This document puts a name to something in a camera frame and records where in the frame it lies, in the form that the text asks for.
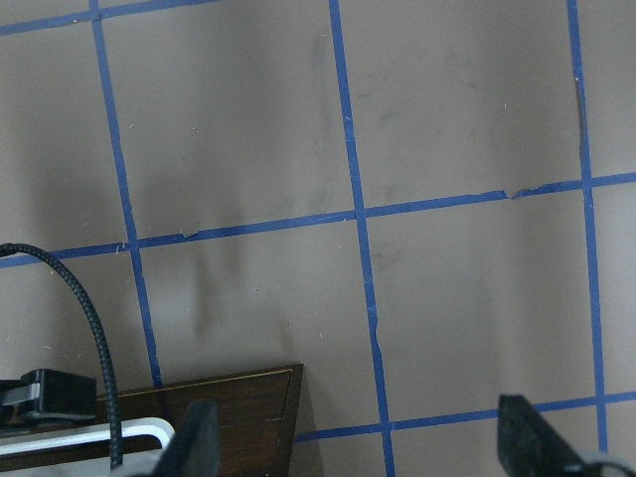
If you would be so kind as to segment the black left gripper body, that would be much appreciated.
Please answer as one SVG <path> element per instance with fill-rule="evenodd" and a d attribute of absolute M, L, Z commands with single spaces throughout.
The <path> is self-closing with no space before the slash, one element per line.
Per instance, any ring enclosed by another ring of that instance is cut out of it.
<path fill-rule="evenodd" d="M 1 426 L 35 427 L 83 422 L 96 416 L 96 380 L 38 369 L 17 380 L 1 381 Z"/>

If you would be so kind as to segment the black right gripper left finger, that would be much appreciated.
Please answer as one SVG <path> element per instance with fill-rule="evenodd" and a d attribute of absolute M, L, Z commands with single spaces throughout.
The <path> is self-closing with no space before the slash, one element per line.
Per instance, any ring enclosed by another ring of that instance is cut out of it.
<path fill-rule="evenodd" d="M 192 402 L 169 446 L 154 467 L 155 476 L 217 476 L 220 469 L 218 408 Z"/>

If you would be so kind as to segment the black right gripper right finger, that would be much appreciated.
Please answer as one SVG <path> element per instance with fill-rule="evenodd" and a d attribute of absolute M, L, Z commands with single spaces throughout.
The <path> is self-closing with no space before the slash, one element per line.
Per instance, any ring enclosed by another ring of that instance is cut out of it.
<path fill-rule="evenodd" d="M 595 476 L 522 395 L 500 395 L 498 459 L 507 476 Z"/>

